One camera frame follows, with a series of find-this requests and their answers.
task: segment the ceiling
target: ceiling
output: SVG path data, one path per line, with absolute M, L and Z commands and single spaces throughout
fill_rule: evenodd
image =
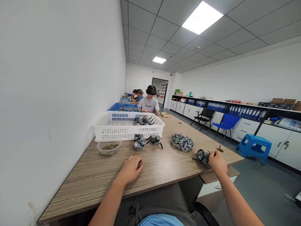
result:
M 181 25 L 201 0 L 120 0 L 126 61 L 182 73 L 301 35 L 301 0 L 204 1 L 224 16 L 197 35 Z

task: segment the long table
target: long table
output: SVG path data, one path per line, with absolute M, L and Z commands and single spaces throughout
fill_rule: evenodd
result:
M 161 138 L 163 150 L 161 146 L 150 143 L 143 150 L 137 151 L 133 149 L 132 141 L 123 141 L 117 154 L 104 157 L 100 155 L 97 143 L 92 141 L 45 209 L 39 223 L 52 222 L 96 208 L 118 175 L 124 161 L 131 155 L 140 155 L 143 158 L 144 168 L 140 176 L 126 187 L 123 198 L 211 171 L 209 165 L 203 165 L 192 158 L 199 149 L 210 152 L 216 150 L 219 143 L 172 115 L 168 118 L 159 117 L 166 124 Z M 182 133 L 193 139 L 192 152 L 180 152 L 170 144 L 170 137 L 174 133 Z M 221 154 L 228 164 L 243 160 L 226 147 L 221 146 L 221 149 L 224 150 Z

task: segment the white plastic basket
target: white plastic basket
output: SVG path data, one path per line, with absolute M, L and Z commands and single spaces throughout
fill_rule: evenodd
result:
M 136 117 L 151 117 L 155 123 L 151 126 L 136 126 L 134 122 Z M 165 124 L 153 113 L 106 111 L 93 123 L 93 126 L 94 141 L 99 142 L 133 140 L 135 134 L 143 134 L 146 138 L 151 134 L 162 137 Z

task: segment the blue shirt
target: blue shirt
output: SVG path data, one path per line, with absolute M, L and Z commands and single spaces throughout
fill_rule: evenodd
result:
M 138 102 L 138 101 L 140 101 L 142 98 L 144 98 L 144 96 L 143 96 L 143 95 L 142 95 L 142 97 L 140 97 L 140 98 L 139 98 L 139 97 L 137 97 L 137 98 L 136 98 L 136 101 Z
M 167 214 L 152 214 L 144 218 L 138 226 L 184 226 L 178 218 Z

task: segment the fluorescent light panel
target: fluorescent light panel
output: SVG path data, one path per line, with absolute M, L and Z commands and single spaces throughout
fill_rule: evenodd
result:
M 223 14 L 202 1 L 190 17 L 188 17 L 182 27 L 199 35 L 222 16 Z
M 153 62 L 157 62 L 157 63 L 164 63 L 165 61 L 166 61 L 165 59 L 162 59 L 162 58 L 157 57 L 157 56 L 153 59 Z

